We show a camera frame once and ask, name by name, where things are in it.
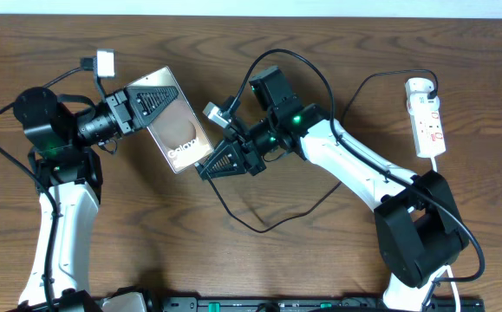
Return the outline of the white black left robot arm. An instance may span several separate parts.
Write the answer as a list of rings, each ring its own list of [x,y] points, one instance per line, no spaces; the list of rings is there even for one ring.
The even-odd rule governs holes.
[[[89,249],[101,204],[101,161],[94,148],[145,129],[176,101],[174,86],[121,88],[98,104],[88,97],[29,88],[13,113],[33,148],[42,220],[36,257],[19,306],[43,309],[88,289]]]

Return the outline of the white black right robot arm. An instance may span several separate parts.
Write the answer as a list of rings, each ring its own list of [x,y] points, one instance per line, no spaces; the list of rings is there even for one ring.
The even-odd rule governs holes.
[[[317,104],[305,106],[282,71],[270,67],[249,83],[266,116],[247,127],[234,111],[208,103],[206,117],[224,129],[224,138],[199,165],[199,176],[249,173],[266,165],[265,155],[280,147],[329,172],[374,213],[381,257],[391,271],[382,295],[389,309],[426,311],[439,283],[456,283],[449,266],[472,242],[447,181],[435,170],[419,176],[384,159],[353,138]]]

